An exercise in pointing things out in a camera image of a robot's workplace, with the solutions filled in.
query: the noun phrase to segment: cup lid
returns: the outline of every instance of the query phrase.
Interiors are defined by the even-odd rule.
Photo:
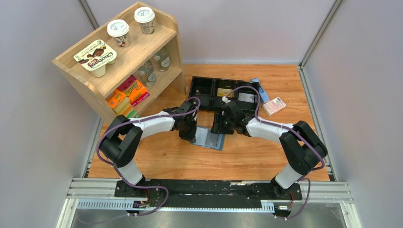
[[[108,23],[107,31],[112,37],[121,37],[129,31],[129,25],[124,20],[113,20]]]
[[[139,23],[147,23],[155,18],[155,13],[150,7],[140,7],[134,12],[134,19]]]

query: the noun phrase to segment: wooden shelf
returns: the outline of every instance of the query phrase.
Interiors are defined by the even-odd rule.
[[[134,12],[139,7],[150,7],[155,13],[155,31],[151,35],[143,34],[140,26],[134,20]],[[127,48],[118,47],[114,39],[108,35],[106,27],[110,21],[116,19],[122,19],[130,26],[131,44]],[[144,62],[152,59],[153,55],[164,46],[169,53],[170,69],[167,72],[156,70],[157,82],[148,88],[150,96],[134,109],[138,113],[144,111],[167,86],[186,93],[178,23],[171,15],[142,2],[136,2],[110,21],[52,60],[52,63],[58,67],[64,77],[106,124],[110,124],[116,114],[105,98],[131,74],[135,73]],[[99,78],[94,77],[91,72],[85,70],[74,60],[74,55],[97,39],[105,41],[116,51],[115,63],[107,65],[106,74]]]
[[[161,92],[182,72],[182,69],[177,66],[171,66],[168,71],[161,72],[155,70],[155,72],[157,74],[156,83],[151,87],[147,87],[150,96],[134,107],[139,114],[161,94]]]
[[[129,47],[118,47],[113,38],[106,41],[107,45],[115,50],[117,55],[114,64],[106,65],[106,74],[104,76],[94,77],[79,63],[71,67],[72,70],[82,75],[84,79],[95,86],[103,97],[111,94],[136,69],[176,35],[174,30],[160,24],[155,24],[155,32],[151,35],[143,34],[136,21],[130,23],[129,26],[129,37],[131,40]]]

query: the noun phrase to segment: shelf board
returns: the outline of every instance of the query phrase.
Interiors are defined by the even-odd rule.
[[[150,94],[148,98],[134,107],[137,113],[141,114],[160,94],[161,92],[182,72],[178,66],[170,66],[168,71],[161,72],[156,70],[157,81],[151,87],[147,87]]]
[[[154,24],[155,32],[151,35],[143,34],[136,21],[130,23],[129,26],[129,36],[131,41],[131,45],[129,47],[118,47],[113,38],[110,38],[106,41],[106,43],[116,51],[117,55],[115,63],[106,65],[106,74],[104,76],[99,78],[94,77],[79,63],[76,63],[71,67],[72,70],[81,75],[95,88],[97,88],[103,97],[107,97],[109,94],[111,94],[112,91],[121,85],[136,69],[138,69],[145,61],[150,59],[159,49],[166,45],[176,35],[176,31],[157,23]],[[163,90],[165,87],[158,86],[158,89]]]

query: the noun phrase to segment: wooden table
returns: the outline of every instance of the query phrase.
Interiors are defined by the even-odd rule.
[[[270,98],[280,96],[287,107],[269,117],[261,109],[262,118],[295,124],[299,120],[314,128],[305,92],[296,65],[185,65],[189,90],[192,76],[250,80],[258,77]],[[180,106],[187,96],[168,87],[145,110],[142,116]],[[197,125],[211,128],[213,112],[200,111]],[[191,145],[179,138],[178,131],[164,132],[141,140],[135,162],[146,178],[205,180],[271,180],[288,163],[282,147],[261,138],[226,135],[222,151]],[[109,165],[97,156],[88,177],[117,178]],[[313,181],[328,181],[326,169],[312,172]]]

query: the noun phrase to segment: gray wall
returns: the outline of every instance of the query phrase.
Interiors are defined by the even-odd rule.
[[[403,1],[345,0],[306,67],[363,227],[402,227]]]
[[[75,0],[2,1],[0,227],[55,227],[96,114],[50,62],[92,31]]]
[[[173,15],[185,62],[300,62],[334,0],[143,0]],[[87,0],[100,25],[135,0]]]

